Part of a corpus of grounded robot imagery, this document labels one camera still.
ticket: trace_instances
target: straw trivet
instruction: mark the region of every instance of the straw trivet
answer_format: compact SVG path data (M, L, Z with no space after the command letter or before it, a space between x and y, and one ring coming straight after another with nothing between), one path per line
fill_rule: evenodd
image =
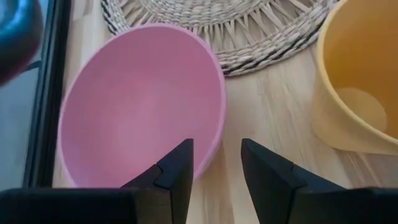
M227 77L252 72L306 48L338 0L102 0L114 35L166 22L199 35Z

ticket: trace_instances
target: yellow cup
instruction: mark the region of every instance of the yellow cup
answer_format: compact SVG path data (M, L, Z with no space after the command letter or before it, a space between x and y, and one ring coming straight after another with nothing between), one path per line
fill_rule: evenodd
M398 155L398 1L340 1L317 62L315 134L337 149Z

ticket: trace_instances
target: wood grain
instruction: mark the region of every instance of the wood grain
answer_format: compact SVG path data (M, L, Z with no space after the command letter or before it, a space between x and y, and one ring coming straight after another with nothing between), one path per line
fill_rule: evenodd
M86 4L78 2L72 13L78 11L80 16L70 22L65 88L110 37L101 18L100 1L92 1L91 11L80 9ZM223 147L193 185L187 223L258 223L243 176L242 138L252 138L344 187L398 187L398 157L337 151L312 133L310 105L317 70L314 51L312 46L267 69L227 79ZM53 185L67 187L58 160Z

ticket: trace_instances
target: bowl rim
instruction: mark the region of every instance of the bowl rim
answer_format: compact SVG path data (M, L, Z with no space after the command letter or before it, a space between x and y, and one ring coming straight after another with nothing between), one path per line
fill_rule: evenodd
M325 22L319 33L319 38L317 42L317 65L319 71L319 77L322 83L325 85L325 88L329 95L331 95L332 99L338 104L338 106L343 110L343 112L348 115L350 118L354 120L354 122L360 125L362 128L370 131L372 134L375 134L377 137L386 140L387 142L398 145L398 139L389 136L388 134L383 133L382 131L372 127L370 124L366 123L359 116L357 116L351 109L348 108L347 105L343 102L343 100L338 96L336 90L330 83L328 73L325 67L325 60L323 54L323 48L325 45L325 38L328 34L329 26L332 23L333 19L338 16L340 10L346 5L348 0L341 0L340 3L336 5L336 7L329 13L329 16L326 18Z
M225 79L224 79L223 71L221 70L221 66L220 66L220 63L219 63L216 55L210 49L210 47L205 43L204 40L202 40L199 36L195 35L193 32L191 32L191 31L189 31L187 29L184 29L183 27L179 27L179 26L172 25L172 24L159 24L159 23L141 25L141 26L137 26L137 27L133 27L131 29L128 29L125 32L123 32L122 34L119 34L117 36L114 36L114 37L110 38L105 44L103 44L103 46L101 46L97 51L95 51L89 57L89 59L85 62L85 64L80 68L80 70L76 74L76 76L73 77L72 82L70 83L69 87L67 88L67 90L65 92L64 98L62 100L62 105L61 105L61 108L60 108L60 117L59 117L59 122L58 122L58 134L57 134L57 137L58 137L57 138L57 148L58 149L57 150L58 150L58 155L59 155L59 159L60 159L60 163L61 163L61 168L63 169L63 172L64 172L65 177L67 179L68 187L80 187L80 186L78 186L76 184L76 182L73 179L71 173L69 172L67 163L65 161L65 156L63 154L63 149L62 149L63 116L65 114L65 108L67 107L69 96L70 96L71 92L73 91L74 87L76 86L75 83L77 82L77 80L81 76L82 71L84 71L84 69L90 64L92 59L94 57L96 57L96 55L98 55L110 43L116 41L117 39L119 39L120 37L122 37L124 35L127 35L130 32L134 32L134 31L142 30L142 29L160 28L160 27L173 29L173 30L175 30L177 32L181 32L181 33L183 33L185 35L188 35L191 38L195 39L206 50L207 54L211 57L211 59L212 59L212 61L214 63L215 70L217 71L217 75L218 75L218 79L219 79L219 83L220 83L220 98L221 98L220 114L219 114L219 118L218 118L217 131L216 131L216 134L215 134L214 138L211 141L210 150L207 151L207 153L205 155L205 158L202 160L201 164L198 167L198 170L196 172L194 172L194 174L193 174L193 179L194 180L199 178L202 175L202 173L204 173L206 168L210 165L210 162L215 157L215 154L216 154L216 152L217 152L217 150L218 150L218 148L220 147L220 144L221 144L222 132L223 132L224 123L225 123L225 119L226 119Z

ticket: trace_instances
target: cup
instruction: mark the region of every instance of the cup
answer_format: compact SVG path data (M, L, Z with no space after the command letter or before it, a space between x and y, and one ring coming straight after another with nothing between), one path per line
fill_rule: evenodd
M0 1L0 87L23 70L42 37L38 0Z
M398 155L397 9L342 0L320 31L312 128L331 147Z

